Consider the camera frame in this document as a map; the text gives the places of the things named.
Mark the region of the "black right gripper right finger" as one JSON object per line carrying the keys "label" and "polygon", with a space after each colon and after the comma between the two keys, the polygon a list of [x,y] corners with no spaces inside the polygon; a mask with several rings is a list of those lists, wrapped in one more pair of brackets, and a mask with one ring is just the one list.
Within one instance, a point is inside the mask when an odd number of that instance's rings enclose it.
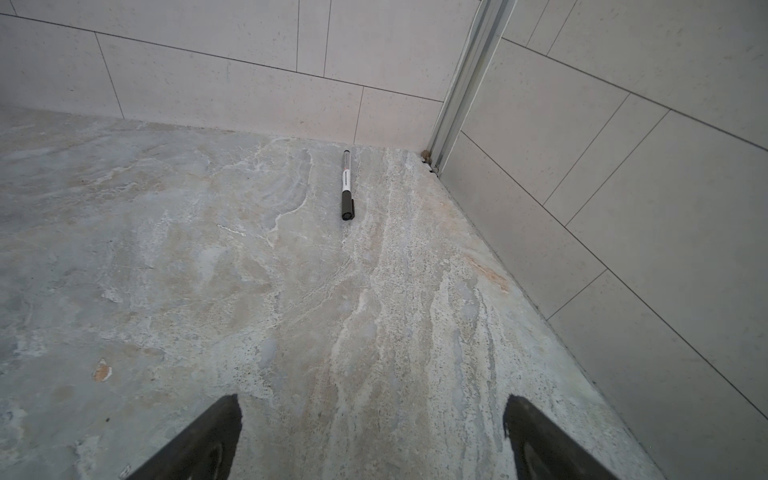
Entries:
{"label": "black right gripper right finger", "polygon": [[503,427],[514,454],[518,479],[617,479],[522,396],[509,396]]}

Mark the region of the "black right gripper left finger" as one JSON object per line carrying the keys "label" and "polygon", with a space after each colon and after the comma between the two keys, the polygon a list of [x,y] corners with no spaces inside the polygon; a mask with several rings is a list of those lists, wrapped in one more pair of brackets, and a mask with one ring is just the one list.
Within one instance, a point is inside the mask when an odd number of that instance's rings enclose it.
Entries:
{"label": "black right gripper left finger", "polygon": [[228,479],[241,431],[238,395],[225,395],[128,479]]}

